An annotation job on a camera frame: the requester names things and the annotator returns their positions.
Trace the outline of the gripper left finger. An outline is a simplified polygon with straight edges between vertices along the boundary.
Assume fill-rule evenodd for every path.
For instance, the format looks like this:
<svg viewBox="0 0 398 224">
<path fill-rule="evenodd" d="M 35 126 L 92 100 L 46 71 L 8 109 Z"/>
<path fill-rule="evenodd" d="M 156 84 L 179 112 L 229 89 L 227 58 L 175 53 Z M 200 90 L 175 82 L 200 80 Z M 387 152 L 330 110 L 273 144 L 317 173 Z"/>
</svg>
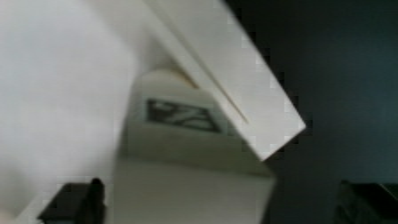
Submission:
<svg viewBox="0 0 398 224">
<path fill-rule="evenodd" d="M 42 224 L 102 224 L 104 210 L 104 184 L 94 178 L 63 184 L 37 219 Z"/>
</svg>

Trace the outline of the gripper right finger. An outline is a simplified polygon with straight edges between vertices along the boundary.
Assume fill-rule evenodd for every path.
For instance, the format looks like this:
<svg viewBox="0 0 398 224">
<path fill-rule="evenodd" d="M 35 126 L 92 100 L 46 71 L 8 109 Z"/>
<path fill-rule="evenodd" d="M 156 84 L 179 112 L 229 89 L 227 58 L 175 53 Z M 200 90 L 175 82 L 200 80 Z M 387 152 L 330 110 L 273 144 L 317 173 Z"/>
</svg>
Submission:
<svg viewBox="0 0 398 224">
<path fill-rule="evenodd" d="M 339 183 L 333 224 L 398 224 L 398 183 Z"/>
</svg>

